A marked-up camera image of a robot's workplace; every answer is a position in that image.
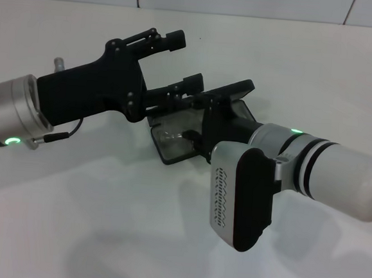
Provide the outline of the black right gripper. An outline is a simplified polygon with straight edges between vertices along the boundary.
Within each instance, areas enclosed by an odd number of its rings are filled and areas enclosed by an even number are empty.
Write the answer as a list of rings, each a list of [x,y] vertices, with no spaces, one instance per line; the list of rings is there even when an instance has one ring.
[[[210,163],[217,143],[235,141],[247,144],[258,128],[258,122],[243,100],[225,98],[218,101],[212,94],[199,94],[203,90],[203,77],[195,74],[166,87],[147,91],[145,107],[171,110],[180,105],[185,94],[195,94],[193,108],[205,109],[202,135],[195,130],[187,130],[182,133],[182,137],[190,141],[194,148],[202,148],[201,155]]]

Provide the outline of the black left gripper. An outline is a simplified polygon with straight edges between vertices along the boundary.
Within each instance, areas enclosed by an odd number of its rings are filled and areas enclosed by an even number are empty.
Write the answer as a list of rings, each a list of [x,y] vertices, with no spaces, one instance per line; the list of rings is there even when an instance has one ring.
[[[144,79],[138,58],[186,47],[182,30],[162,37],[151,28],[127,39],[112,39],[95,62],[37,79],[40,110],[53,126],[106,111],[135,123],[144,118]]]

